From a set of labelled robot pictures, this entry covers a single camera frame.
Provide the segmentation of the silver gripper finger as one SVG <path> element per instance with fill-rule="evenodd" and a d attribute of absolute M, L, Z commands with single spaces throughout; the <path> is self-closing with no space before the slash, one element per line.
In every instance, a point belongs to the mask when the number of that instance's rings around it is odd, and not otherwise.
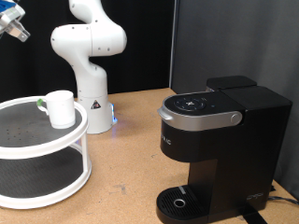
<path fill-rule="evenodd" d="M 8 25 L 7 33 L 18 38 L 21 42 L 25 42 L 30 36 L 30 33 L 18 21 L 13 21 Z"/>

